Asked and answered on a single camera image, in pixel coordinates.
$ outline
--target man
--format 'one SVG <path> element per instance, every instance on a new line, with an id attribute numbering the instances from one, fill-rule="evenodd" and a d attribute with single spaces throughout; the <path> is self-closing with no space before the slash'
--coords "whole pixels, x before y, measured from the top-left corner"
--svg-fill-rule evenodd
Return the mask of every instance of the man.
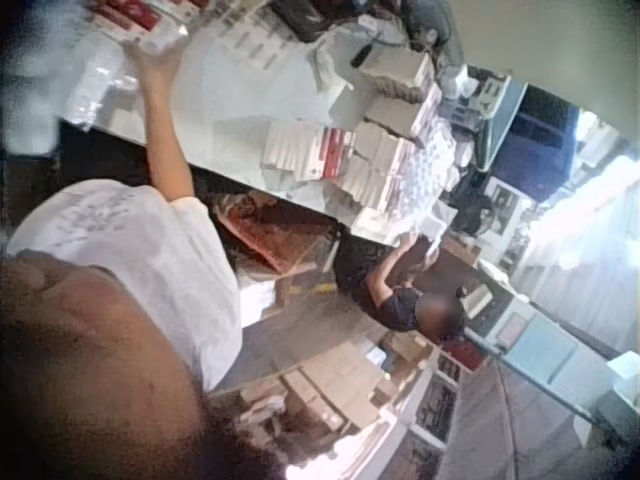
<path id="1" fill-rule="evenodd" d="M 204 399 L 240 349 L 238 287 L 173 129 L 181 52 L 131 53 L 153 188 L 73 185 L 2 261 L 9 476 L 284 479 Z"/>
<path id="2" fill-rule="evenodd" d="M 405 233 L 396 248 L 343 235 L 334 261 L 338 289 L 349 295 L 371 318 L 390 330 L 408 332 L 417 330 L 432 342 L 455 338 L 462 334 L 466 313 L 460 299 L 461 289 L 455 295 L 422 293 L 411 282 L 419 270 L 435 263 L 437 256 L 422 258 L 408 269 L 400 285 L 389 286 L 391 272 L 396 264 L 414 246 L 415 233 Z"/>

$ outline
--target wall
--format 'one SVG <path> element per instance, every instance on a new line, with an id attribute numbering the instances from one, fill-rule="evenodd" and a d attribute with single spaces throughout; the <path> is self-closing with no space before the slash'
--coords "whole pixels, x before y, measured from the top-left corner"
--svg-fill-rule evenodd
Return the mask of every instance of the wall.
<path id="1" fill-rule="evenodd" d="M 624 0 L 448 0 L 467 63 L 512 70 L 638 142 L 638 9 Z"/>

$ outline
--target stack of boxes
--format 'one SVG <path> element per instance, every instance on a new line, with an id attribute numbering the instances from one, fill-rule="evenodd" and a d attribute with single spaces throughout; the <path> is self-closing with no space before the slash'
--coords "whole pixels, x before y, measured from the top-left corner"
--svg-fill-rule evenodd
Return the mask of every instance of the stack of boxes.
<path id="1" fill-rule="evenodd" d="M 355 153 L 349 168 L 337 184 L 356 202 L 383 212 L 397 186 L 400 166 L 415 149 L 412 142 L 390 135 L 374 123 L 362 122 L 355 131 Z"/>
<path id="2" fill-rule="evenodd" d="M 384 380 L 384 372 L 352 343 L 305 362 L 302 372 L 358 428 L 366 428 L 378 418 L 378 408 L 369 399 Z"/>
<path id="3" fill-rule="evenodd" d="M 430 353 L 426 340 L 414 333 L 388 332 L 382 345 L 398 356 L 391 375 L 346 342 L 286 373 L 245 386 L 239 424 L 261 448 L 277 452 L 287 446 L 292 461 L 328 451 L 338 439 L 374 423 L 380 408 L 398 398 Z M 236 397 L 224 404 L 233 408 L 232 403 L 239 406 Z"/>
<path id="4" fill-rule="evenodd" d="M 374 90 L 409 103 L 427 100 L 435 70 L 428 53 L 376 45 L 360 66 Z"/>
<path id="5" fill-rule="evenodd" d="M 353 134 L 310 122 L 274 120 L 262 164 L 288 170 L 296 181 L 336 178 L 351 152 Z"/>
<path id="6" fill-rule="evenodd" d="M 432 167 L 451 167 L 434 145 L 455 150 L 440 130 L 432 132 L 443 121 L 436 115 L 442 92 L 429 54 L 377 46 L 360 71 L 381 96 L 355 130 L 355 153 L 338 185 L 363 206 L 396 218 L 428 211 L 446 183 L 430 175 Z"/>
<path id="7" fill-rule="evenodd" d="M 395 135 L 413 140 L 424 146 L 425 136 L 431 120 L 442 100 L 442 91 L 432 83 L 422 103 L 408 103 L 404 100 L 378 97 L 366 113 L 366 118 L 388 128 Z"/>

